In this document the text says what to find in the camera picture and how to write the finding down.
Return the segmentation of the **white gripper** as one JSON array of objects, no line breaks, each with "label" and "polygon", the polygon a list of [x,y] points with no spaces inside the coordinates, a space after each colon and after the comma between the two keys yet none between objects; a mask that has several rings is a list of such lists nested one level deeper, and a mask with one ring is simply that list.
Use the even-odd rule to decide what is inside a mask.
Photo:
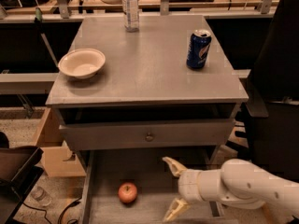
[{"label": "white gripper", "polygon": [[167,163],[172,175],[179,177],[178,193],[183,198],[175,198],[166,211],[163,222],[170,222],[187,211],[191,207],[189,203],[203,201],[199,192],[200,171],[187,169],[183,164],[170,157],[163,157],[163,161]]}]

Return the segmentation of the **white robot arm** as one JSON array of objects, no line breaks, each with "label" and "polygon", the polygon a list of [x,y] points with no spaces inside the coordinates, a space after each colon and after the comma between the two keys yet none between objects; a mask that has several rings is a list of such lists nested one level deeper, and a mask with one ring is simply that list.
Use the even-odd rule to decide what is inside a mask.
[{"label": "white robot arm", "polygon": [[259,166],[230,159],[215,170],[193,170],[164,157],[173,176],[178,178],[179,196],[171,202],[164,221],[170,222],[192,204],[218,202],[241,209],[257,209],[271,203],[299,217],[299,184],[272,175]]}]

